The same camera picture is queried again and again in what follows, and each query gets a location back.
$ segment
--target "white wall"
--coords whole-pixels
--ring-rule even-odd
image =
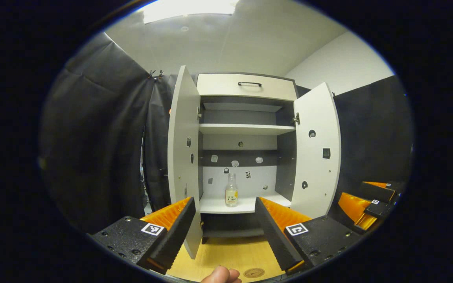
[[[285,77],[305,88],[326,82],[339,95],[392,75],[390,67],[367,43],[346,32],[314,52]]]

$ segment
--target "ceiling light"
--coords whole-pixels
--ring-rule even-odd
[[[239,0],[157,0],[138,11],[143,12],[145,24],[193,14],[231,15]]]

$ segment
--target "glass bottle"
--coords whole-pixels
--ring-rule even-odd
[[[228,174],[228,184],[225,188],[225,205],[234,208],[239,204],[239,190],[235,184],[235,173]]]

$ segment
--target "bottle label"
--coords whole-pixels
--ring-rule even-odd
[[[227,204],[236,204],[238,191],[225,191],[225,202]]]

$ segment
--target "open cabinet door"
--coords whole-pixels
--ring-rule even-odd
[[[174,88],[169,119],[167,163],[171,202],[195,199],[195,216],[186,235],[185,248],[195,258],[200,241],[200,203],[198,191],[198,118],[200,95],[186,66],[181,66]]]
[[[331,207],[340,173],[340,125],[326,83],[293,102],[296,126],[296,174],[291,209],[316,218]]]

